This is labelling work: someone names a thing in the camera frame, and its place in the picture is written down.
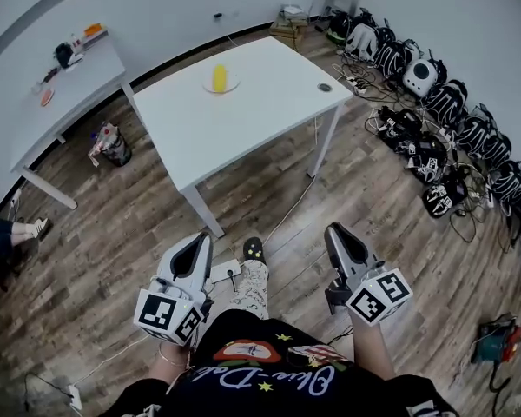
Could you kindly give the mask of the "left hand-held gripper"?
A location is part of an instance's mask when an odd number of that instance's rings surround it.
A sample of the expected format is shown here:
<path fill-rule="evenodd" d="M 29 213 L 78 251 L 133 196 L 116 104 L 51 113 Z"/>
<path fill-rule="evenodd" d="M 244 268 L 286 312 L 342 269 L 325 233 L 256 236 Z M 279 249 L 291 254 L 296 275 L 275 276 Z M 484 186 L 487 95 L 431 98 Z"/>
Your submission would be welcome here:
<path fill-rule="evenodd" d="M 133 322 L 148 335 L 185 346 L 199 326 L 207 321 L 214 302 L 202 288 L 210 276 L 213 242 L 209 233 L 189 235 L 169 248 L 148 288 L 139 292 Z M 160 276 L 189 276 L 195 287 Z"/>

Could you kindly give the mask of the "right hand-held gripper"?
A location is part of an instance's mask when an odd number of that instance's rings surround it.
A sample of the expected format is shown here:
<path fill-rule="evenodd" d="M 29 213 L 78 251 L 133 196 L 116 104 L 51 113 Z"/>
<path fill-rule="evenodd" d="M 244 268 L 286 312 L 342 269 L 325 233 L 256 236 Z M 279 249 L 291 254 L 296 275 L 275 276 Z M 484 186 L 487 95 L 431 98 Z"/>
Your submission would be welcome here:
<path fill-rule="evenodd" d="M 379 324 L 409 301 L 413 292 L 398 268 L 384 261 L 343 269 L 343 258 L 366 263 L 368 249 L 363 241 L 341 223 L 331 223 L 324 232 L 326 250 L 339 276 L 325 289 L 330 313 L 348 308 L 368 326 Z"/>

